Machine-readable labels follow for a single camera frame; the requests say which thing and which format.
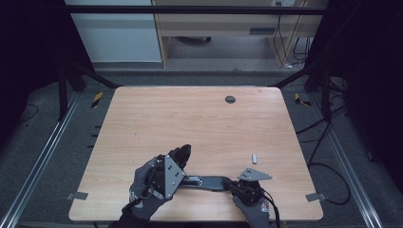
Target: cabinet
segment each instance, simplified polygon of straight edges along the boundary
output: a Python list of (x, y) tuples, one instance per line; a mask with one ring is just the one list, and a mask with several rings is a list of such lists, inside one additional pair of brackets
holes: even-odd
[[(248, 6), (270, 7), (274, 0), (153, 0), (154, 6)], [(327, 0), (296, 0), (294, 7), (324, 7)], [(286, 54), (294, 47), (298, 37), (314, 37), (321, 16), (283, 15), (205, 15), (205, 14), (156, 14), (163, 64), (169, 51), (171, 37), (191, 36), (265, 36), (272, 50), (278, 51), (276, 60), (281, 67)], [(278, 25), (283, 42), (279, 39)]]

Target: wooden table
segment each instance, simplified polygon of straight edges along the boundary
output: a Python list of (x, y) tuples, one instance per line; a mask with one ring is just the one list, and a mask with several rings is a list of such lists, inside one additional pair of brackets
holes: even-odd
[[(236, 101), (229, 104), (226, 96)], [(120, 87), (86, 167), (72, 220), (115, 220), (128, 203), (136, 168), (184, 144), (188, 175), (232, 180), (246, 167), (273, 176), (260, 185), (275, 200), (281, 220), (317, 220), (318, 201), (281, 92), (273, 87)], [(252, 154), (258, 164), (252, 164)], [(271, 219), (274, 212), (271, 208)], [(229, 192), (179, 189), (153, 220), (245, 220)]]

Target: gray metal bracket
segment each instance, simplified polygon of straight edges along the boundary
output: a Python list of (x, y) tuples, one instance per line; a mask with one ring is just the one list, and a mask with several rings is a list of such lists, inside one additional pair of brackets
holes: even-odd
[(165, 197), (170, 199), (183, 177), (186, 175), (169, 155), (164, 158), (165, 166)]
[(271, 175), (262, 173), (253, 168), (246, 168), (243, 172), (240, 173), (238, 179), (243, 181), (260, 181), (260, 180), (270, 180), (273, 177)]

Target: gray floor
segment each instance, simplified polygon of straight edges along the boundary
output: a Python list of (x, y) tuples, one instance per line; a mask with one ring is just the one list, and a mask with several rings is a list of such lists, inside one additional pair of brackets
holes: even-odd
[[(100, 73), (125, 86), (268, 86), (291, 75), (299, 67), (278, 68), (264, 38), (213, 37), (211, 43), (181, 38), (172, 41), (170, 51), (166, 68)], [(20, 218), (21, 227), (90, 225), (69, 220), (71, 201), (65, 199), (65, 196), (67, 192), (75, 192), (78, 188), (91, 154), (88, 146), (96, 142), (96, 138), (91, 135), (99, 132), (96, 126), (102, 124), (114, 91), (87, 77), (85, 79), (87, 89), (81, 94), (77, 108)], [(302, 101), (311, 99), (303, 90), (303, 82), (304, 79), (301, 79), (282, 90), (295, 130), (319, 120), (313, 106), (295, 103), (296, 92)], [(93, 109), (90, 105), (98, 91), (103, 91), (104, 96), (98, 107)], [(30, 94), (29, 104), (37, 105), (38, 113), (15, 127), (13, 138), (0, 154), (0, 215), (7, 212), (56, 125), (59, 108), (57, 85), (49, 85)], [(332, 108), (343, 104), (342, 99), (335, 98)], [(21, 119), (30, 117), (34, 112), (35, 108), (28, 106)], [(318, 139), (323, 130), (324, 127), (320, 125), (298, 135), (307, 160), (316, 142), (306, 141)], [(403, 227), (403, 196), (393, 185), (382, 164), (368, 161), (365, 146), (350, 118), (343, 112), (336, 115), (333, 118), (333, 130), (383, 225)], [(326, 163), (340, 171), (329, 138), (325, 138), (318, 148), (314, 161)], [(311, 175), (317, 191), (325, 192), (330, 200), (346, 198), (346, 188), (334, 173), (313, 166)], [(321, 205), (323, 219), (292, 221), (288, 222), (288, 227), (367, 227), (354, 198), (343, 206), (327, 201), (322, 201)]]

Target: cable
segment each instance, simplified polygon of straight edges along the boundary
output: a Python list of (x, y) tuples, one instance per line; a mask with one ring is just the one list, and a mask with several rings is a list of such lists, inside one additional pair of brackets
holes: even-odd
[(275, 201), (273, 200), (273, 198), (272, 198), (272, 196), (270, 195), (270, 193), (268, 193), (268, 192), (267, 192), (266, 190), (264, 190), (263, 188), (262, 188), (262, 190), (270, 197), (270, 198), (268, 198), (268, 197), (264, 196), (264, 194), (263, 194), (264, 198), (267, 199), (267, 200), (270, 202), (270, 204), (272, 204), (273, 210), (275, 211), (275, 216), (276, 216), (276, 226), (277, 226), (278, 228), (280, 228), (281, 225), (279, 224), (279, 212), (278, 212), (278, 208), (277, 208), (276, 205), (275, 205)]
[[(276, 3), (276, 5), (277, 5), (278, 7), (282, 7), (282, 5), (281, 5), (280, 2)], [(273, 45), (274, 45), (274, 47), (275, 47), (275, 51), (276, 51), (277, 55), (279, 56), (278, 49), (277, 49), (277, 46), (276, 46), (276, 36), (277, 36), (277, 33), (278, 33), (279, 39), (280, 39), (281, 44), (282, 44), (282, 50), (284, 51), (284, 57), (285, 57), (285, 59), (286, 59), (291, 65), (298, 64), (299, 62), (292, 62), (292, 61), (290, 61), (290, 60), (288, 59), (288, 57), (287, 57), (287, 52), (285, 51), (285, 45), (284, 45), (284, 41), (283, 41), (282, 35), (281, 35), (281, 29), (279, 28), (280, 20), (281, 20), (281, 14), (278, 15), (278, 25), (277, 25), (277, 29), (276, 29), (276, 32), (275, 32), (275, 36), (274, 36), (274, 39), (273, 39)], [(294, 25), (293, 34), (296, 32), (296, 30), (297, 30), (297, 23)], [(278, 58), (278, 59), (279, 59), (280, 63), (284, 66), (284, 63), (281, 61), (281, 58)]]
[[(332, 114), (336, 114), (339, 110), (343, 109), (344, 107), (346, 107), (346, 105), (342, 105), (342, 106), (336, 108), (334, 111), (332, 111)], [(307, 131), (309, 129), (312, 129), (312, 128), (316, 127), (317, 125), (319, 125), (320, 123), (324, 122), (324, 121), (325, 121), (325, 118), (320, 119), (319, 121), (317, 121), (315, 123), (312, 123), (311, 125), (309, 125), (309, 126), (303, 128), (303, 129), (297, 131), (296, 134), (298, 135), (298, 134), (301, 134), (301, 133), (303, 133), (303, 132), (305, 132), (305, 131)]]
[(327, 165), (327, 164), (319, 163), (319, 162), (312, 162), (312, 163), (311, 163), (311, 166), (313, 166), (313, 165), (322, 166), (322, 167), (326, 167), (326, 168), (330, 169), (330, 170), (333, 171), (336, 175), (338, 175), (338, 176), (341, 178), (341, 180), (344, 182), (344, 184), (346, 185), (346, 188), (347, 188), (347, 198), (346, 198), (345, 200), (343, 200), (343, 201), (334, 201), (334, 200), (330, 200), (330, 199), (326, 198), (326, 201), (328, 201), (328, 202), (330, 202), (330, 203), (332, 203), (332, 204), (334, 204), (334, 205), (338, 205), (338, 206), (342, 206), (342, 205), (347, 204), (347, 203), (350, 201), (350, 198), (351, 198), (351, 196), (352, 196), (352, 190), (351, 190), (349, 184), (347, 183), (346, 179), (343, 178), (343, 176), (341, 176), (341, 174), (340, 174), (339, 172), (337, 172), (334, 168), (332, 168), (331, 166), (329, 166), (329, 165)]
[(32, 119), (39, 112), (39, 107), (37, 105), (35, 105), (35, 104), (27, 104), (27, 106), (34, 106), (36, 108), (35, 113), (33, 113), (33, 115), (31, 115), (30, 117), (28, 117), (28, 118), (26, 118), (26, 119), (24, 119), (22, 121), (19, 121), (19, 123), (22, 123), (22, 122), (25, 122), (25, 121), (28, 121), (28, 120)]
[(311, 167), (311, 163), (312, 163), (312, 160), (314, 159), (315, 154), (317, 153), (317, 149), (319, 148), (319, 145), (322, 142), (322, 140), (325, 138), (326, 132), (328, 130), (330, 130), (331, 126), (332, 126), (332, 123), (327, 123), (326, 124), (325, 130), (323, 131), (322, 135), (320, 136), (320, 138), (319, 138), (319, 140), (317, 142), (317, 145), (315, 146), (314, 152), (312, 153), (311, 158), (308, 161), (308, 164), (307, 164), (308, 169)]

